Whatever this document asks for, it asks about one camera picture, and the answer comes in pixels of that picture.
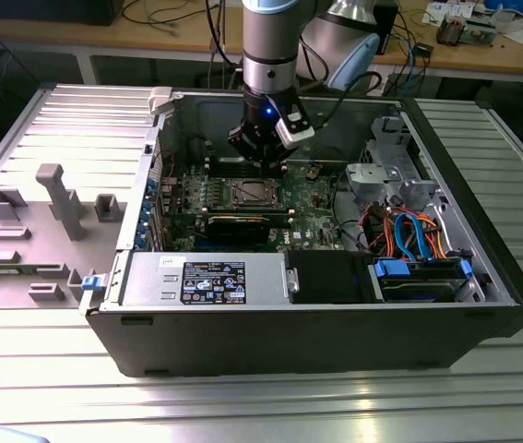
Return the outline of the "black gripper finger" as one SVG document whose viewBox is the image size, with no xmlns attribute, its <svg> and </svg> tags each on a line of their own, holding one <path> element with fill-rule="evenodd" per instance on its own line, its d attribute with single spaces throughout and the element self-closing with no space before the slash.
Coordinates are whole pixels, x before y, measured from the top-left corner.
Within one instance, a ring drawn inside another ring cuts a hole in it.
<svg viewBox="0 0 523 443">
<path fill-rule="evenodd" d="M 228 134 L 229 144 L 248 162 L 251 162 L 262 178 L 268 176 L 266 147 L 271 141 L 271 132 L 264 126 L 243 120 Z"/>
<path fill-rule="evenodd" d="M 281 179 L 288 172 L 287 160 L 296 151 L 296 148 L 281 148 L 277 159 L 271 163 L 271 177 Z"/>
</svg>

